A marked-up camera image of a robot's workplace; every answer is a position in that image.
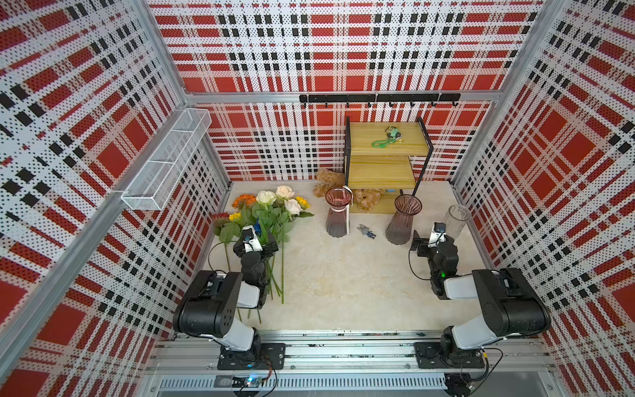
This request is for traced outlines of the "dark pink ribbed vase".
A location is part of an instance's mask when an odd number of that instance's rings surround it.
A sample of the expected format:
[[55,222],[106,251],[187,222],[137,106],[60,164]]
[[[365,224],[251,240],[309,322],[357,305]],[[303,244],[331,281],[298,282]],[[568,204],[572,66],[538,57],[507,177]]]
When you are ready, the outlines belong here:
[[400,195],[395,199],[395,214],[385,231],[387,240],[403,245],[413,235],[413,219],[423,209],[421,201],[413,195]]

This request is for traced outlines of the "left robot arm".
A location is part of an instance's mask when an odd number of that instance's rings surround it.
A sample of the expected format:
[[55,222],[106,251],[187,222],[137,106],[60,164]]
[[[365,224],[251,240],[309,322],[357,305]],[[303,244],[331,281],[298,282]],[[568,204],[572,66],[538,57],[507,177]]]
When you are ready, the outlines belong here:
[[228,352],[259,356],[257,330],[237,319],[236,311],[262,309],[271,286],[266,263],[278,250],[274,234],[243,228],[233,247],[241,269],[199,271],[175,310],[175,332],[212,339]]

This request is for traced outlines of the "pale green rose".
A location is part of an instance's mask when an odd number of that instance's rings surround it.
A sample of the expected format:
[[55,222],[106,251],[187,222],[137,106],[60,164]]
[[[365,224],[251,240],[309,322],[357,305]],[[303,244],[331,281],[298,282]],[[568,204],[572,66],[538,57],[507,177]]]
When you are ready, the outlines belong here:
[[275,217],[272,214],[273,203],[276,201],[277,196],[274,192],[261,190],[256,195],[256,202],[258,204],[257,219],[258,224],[261,227],[262,236],[268,244],[272,243],[274,238],[269,236],[272,233]]

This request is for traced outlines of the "pink glass vase with ribbon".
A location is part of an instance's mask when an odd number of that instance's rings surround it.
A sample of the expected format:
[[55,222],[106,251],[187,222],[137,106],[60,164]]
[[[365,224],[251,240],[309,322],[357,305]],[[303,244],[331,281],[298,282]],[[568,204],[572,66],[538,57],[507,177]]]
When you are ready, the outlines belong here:
[[352,191],[346,187],[330,189],[325,200],[329,205],[326,228],[333,238],[343,238],[350,233],[350,206],[353,200]]

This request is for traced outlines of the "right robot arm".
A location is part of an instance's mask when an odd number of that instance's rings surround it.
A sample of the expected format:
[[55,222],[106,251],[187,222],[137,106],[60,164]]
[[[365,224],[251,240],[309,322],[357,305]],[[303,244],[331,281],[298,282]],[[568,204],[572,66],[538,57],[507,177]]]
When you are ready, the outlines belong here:
[[443,359],[454,360],[506,337],[533,337],[551,328],[547,307],[522,271],[481,269],[460,276],[458,247],[446,234],[421,238],[414,232],[410,250],[428,261],[426,280],[438,299],[479,301],[481,312],[474,319],[444,329],[440,338]]

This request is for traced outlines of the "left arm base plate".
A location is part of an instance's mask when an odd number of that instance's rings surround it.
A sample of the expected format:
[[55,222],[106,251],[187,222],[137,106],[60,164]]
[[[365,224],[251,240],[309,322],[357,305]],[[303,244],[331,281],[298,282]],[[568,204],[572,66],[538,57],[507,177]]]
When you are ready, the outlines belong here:
[[217,368],[220,371],[238,370],[281,370],[284,368],[286,345],[284,343],[264,343],[238,352],[221,347]]

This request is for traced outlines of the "cream rose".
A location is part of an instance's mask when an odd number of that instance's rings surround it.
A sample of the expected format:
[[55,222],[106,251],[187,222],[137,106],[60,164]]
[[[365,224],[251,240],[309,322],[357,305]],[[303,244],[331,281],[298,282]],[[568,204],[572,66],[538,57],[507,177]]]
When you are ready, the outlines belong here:
[[292,199],[294,198],[294,190],[287,185],[280,185],[277,187],[276,195],[280,199]]

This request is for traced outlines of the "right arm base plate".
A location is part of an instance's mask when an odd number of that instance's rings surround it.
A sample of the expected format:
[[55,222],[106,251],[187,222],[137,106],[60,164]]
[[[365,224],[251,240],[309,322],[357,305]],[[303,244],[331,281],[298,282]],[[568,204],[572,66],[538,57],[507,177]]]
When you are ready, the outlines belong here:
[[484,369],[486,366],[480,351],[446,348],[441,342],[417,342],[414,351],[419,369]]

